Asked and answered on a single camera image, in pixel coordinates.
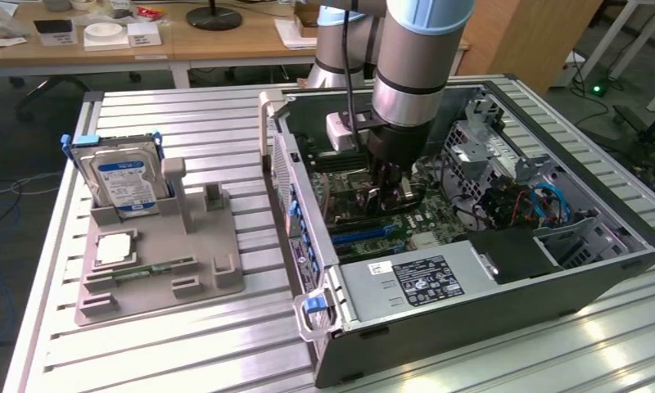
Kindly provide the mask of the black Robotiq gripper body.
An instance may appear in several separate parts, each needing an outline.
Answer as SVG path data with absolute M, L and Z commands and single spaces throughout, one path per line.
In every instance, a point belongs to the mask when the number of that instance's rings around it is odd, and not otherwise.
M 385 124 L 370 129 L 366 139 L 370 170 L 375 172 L 390 165 L 401 172 L 410 173 L 429 137 L 430 123 L 415 127 Z

